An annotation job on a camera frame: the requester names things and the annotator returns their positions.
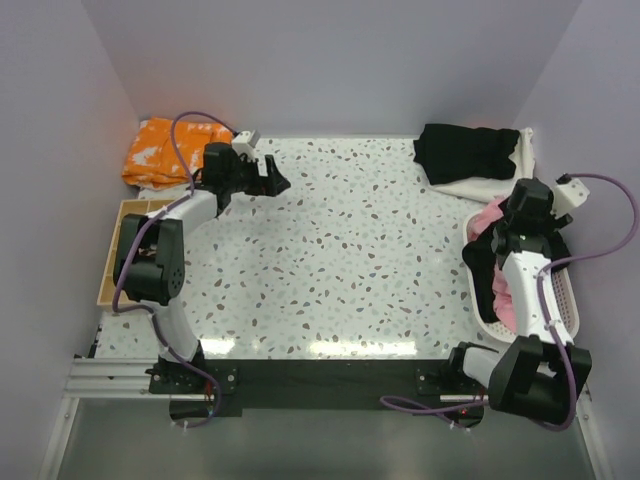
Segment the pink t-shirt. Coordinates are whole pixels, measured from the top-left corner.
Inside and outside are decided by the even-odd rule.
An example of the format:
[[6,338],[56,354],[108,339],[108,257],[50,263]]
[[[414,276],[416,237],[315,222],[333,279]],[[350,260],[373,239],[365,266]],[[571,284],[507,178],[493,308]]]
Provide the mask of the pink t-shirt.
[[[482,233],[488,231],[489,226],[503,216],[500,204],[504,200],[503,196],[495,197],[478,215],[472,219],[468,225],[468,240],[477,240]],[[506,329],[516,332],[516,315],[513,307],[510,288],[503,272],[495,264],[491,289],[494,295],[492,301],[493,312]]]

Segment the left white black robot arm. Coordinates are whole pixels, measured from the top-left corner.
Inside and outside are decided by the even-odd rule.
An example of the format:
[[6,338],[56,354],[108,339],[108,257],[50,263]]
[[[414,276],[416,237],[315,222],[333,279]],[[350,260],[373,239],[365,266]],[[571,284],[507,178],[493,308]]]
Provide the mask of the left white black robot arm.
[[216,219],[237,193],[276,197],[291,187],[275,158],[255,157],[253,146],[210,143],[203,165],[188,173],[189,187],[166,206],[127,214],[120,223],[114,260],[112,311],[148,314],[159,344],[159,358],[176,363],[173,382],[185,392],[200,390],[207,368],[199,340],[186,319],[181,291],[186,282],[184,241]]

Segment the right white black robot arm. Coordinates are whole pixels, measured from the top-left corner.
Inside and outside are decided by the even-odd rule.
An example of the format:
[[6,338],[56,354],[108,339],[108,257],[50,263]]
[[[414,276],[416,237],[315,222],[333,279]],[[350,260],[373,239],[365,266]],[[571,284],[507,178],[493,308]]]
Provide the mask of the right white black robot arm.
[[520,179],[502,202],[491,250],[503,272],[516,317],[516,337],[504,352],[462,342],[449,356],[445,379],[459,393],[480,384],[489,406],[549,429],[566,427],[592,367],[574,344],[557,304],[550,236],[567,226],[589,191],[567,175],[549,187]]

